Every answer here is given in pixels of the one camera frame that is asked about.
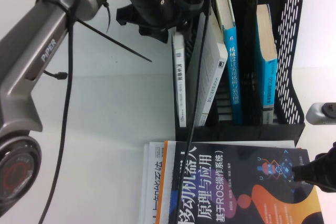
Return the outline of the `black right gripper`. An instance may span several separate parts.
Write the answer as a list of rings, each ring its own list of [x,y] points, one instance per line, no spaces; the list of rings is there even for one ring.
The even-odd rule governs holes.
[[[327,153],[318,154],[305,165],[293,167],[294,181],[315,185],[322,191],[335,191],[335,152],[336,142]]]

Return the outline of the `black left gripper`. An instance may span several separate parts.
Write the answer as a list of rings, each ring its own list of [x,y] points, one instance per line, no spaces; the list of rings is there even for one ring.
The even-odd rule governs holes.
[[[130,5],[117,9],[117,22],[138,25],[140,35],[168,42],[177,9],[175,0],[131,0]]]

